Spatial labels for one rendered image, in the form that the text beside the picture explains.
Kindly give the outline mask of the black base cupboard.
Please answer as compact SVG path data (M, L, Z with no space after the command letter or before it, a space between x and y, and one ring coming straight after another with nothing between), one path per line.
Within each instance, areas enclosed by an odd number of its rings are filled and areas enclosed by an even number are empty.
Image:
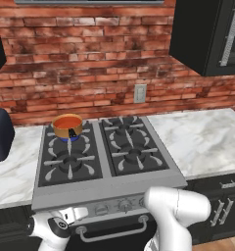
M26 235L29 205L0 209L0 251L37 251L41 240Z

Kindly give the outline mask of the grey gas stove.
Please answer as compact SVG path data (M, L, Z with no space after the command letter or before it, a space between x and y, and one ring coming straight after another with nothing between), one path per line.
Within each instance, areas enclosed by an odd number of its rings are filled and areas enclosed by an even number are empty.
M43 128L31 209L36 214L86 207L79 226L142 215L139 199L152 186L183 188L187 182L145 117L117 117L82 123L80 135L60 138ZM127 213L118 203L128 199ZM95 208L109 212L97 216Z

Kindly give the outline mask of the grey extractor hood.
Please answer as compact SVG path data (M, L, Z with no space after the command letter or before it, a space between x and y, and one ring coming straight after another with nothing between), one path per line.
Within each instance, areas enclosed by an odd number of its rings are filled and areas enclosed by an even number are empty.
M161 5L165 0L14 0L14 2L30 5Z

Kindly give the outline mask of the orange red marinara sauce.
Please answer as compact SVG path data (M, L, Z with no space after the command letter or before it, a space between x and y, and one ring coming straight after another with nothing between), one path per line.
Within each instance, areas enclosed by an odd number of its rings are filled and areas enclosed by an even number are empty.
M54 125L57 128L71 128L77 127L81 124L81 119L78 117L62 117L58 118Z

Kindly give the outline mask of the black drawer front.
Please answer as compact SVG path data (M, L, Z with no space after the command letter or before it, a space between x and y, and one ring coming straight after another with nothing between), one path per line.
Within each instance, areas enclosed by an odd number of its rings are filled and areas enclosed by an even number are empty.
M222 189L219 183L229 183L231 180L235 182L235 178L232 176L214 176L192 179L187 181L188 185L185 187L185 190L195 191L209 197L222 195L227 191L235 190L235 187Z

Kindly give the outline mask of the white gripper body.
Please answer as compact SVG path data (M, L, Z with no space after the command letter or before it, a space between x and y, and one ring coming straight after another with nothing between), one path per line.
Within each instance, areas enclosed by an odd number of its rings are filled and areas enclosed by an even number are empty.
M73 208L72 212L74 221L81 221L88 216L88 209L86 207Z

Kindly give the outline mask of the grey wall socket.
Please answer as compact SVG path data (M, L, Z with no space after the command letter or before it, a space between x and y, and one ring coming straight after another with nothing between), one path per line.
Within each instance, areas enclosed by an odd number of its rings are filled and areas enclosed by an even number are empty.
M134 85L134 99L135 103L144 103L146 99L147 85L135 84Z

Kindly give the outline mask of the dark blue rounded appliance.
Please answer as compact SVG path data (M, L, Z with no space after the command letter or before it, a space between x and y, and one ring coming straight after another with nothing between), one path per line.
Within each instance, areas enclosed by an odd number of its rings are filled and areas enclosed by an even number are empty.
M8 157L14 137L11 118L5 109L0 108L0 162Z

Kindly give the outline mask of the black oven door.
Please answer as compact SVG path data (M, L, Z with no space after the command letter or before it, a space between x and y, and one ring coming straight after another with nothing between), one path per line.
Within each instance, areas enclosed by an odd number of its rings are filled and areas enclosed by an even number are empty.
M80 236L75 233L75 227L72 227L72 236L66 251L144 251L145 245L153 237L157 228L152 216L148 214L148 217L147 228L141 233L89 243L84 242ZM84 233L84 236L86 238L100 237L140 229L142 226L143 224L138 222L138 216L116 219L86 225L87 231Z

